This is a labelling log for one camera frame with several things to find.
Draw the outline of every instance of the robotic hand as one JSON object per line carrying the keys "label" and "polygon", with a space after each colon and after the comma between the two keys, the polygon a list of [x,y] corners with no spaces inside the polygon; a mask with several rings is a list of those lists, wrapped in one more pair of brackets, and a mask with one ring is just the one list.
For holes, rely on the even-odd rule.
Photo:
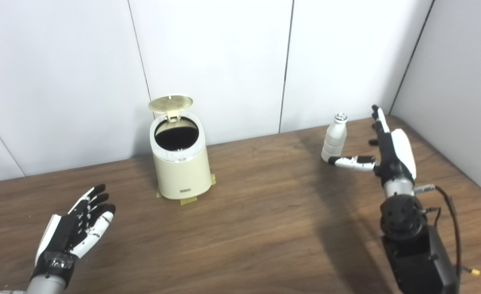
{"label": "robotic hand", "polygon": [[44,231],[27,294],[61,294],[68,287],[75,262],[102,237],[115,214],[106,204],[109,195],[101,184],[82,195],[65,216],[52,215]]}
{"label": "robotic hand", "polygon": [[[402,129],[392,132],[382,109],[373,105],[372,117],[381,160],[372,156],[331,157],[329,164],[373,171],[381,179],[386,200],[380,206],[382,243],[395,274],[398,287],[404,294],[457,294],[461,272],[459,230],[451,199],[434,185],[414,188],[416,165],[410,142]],[[436,227],[427,222],[427,212],[416,194],[437,189],[444,195],[453,216],[457,234],[457,266],[453,266]]]}

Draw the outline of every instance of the white bottle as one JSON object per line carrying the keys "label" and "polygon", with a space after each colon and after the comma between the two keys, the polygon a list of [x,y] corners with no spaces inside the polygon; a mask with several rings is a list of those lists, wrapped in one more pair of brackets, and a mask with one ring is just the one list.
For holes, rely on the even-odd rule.
{"label": "white bottle", "polygon": [[330,156],[340,156],[344,147],[347,129],[345,123],[347,115],[337,113],[334,122],[328,127],[326,138],[324,139],[324,147],[322,147],[322,159],[327,162]]}

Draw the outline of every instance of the open lid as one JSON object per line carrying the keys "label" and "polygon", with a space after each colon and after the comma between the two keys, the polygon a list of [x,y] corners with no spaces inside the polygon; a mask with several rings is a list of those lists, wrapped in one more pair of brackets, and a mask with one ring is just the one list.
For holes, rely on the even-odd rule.
{"label": "open lid", "polygon": [[157,98],[148,104],[148,108],[158,114],[179,112],[193,104],[193,99],[185,95],[168,95]]}

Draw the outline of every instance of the trash can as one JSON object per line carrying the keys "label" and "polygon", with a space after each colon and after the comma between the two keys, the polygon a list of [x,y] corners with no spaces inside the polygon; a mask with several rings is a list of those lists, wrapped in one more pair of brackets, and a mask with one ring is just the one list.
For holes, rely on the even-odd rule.
{"label": "trash can", "polygon": [[151,124],[149,138],[159,192],[168,199],[186,199],[209,190],[212,180],[201,122],[186,110],[185,95],[160,97],[149,108],[161,114]]}

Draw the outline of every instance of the masking tape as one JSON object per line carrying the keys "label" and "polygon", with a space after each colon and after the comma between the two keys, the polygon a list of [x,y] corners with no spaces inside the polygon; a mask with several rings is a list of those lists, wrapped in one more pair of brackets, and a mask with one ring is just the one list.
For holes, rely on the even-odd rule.
{"label": "masking tape", "polygon": [[197,197],[196,197],[196,196],[195,196],[195,197],[191,197],[191,198],[187,198],[187,199],[182,199],[182,200],[180,201],[180,204],[181,204],[181,205],[184,205],[184,204],[192,203],[192,202],[194,202],[194,201],[197,201]]}

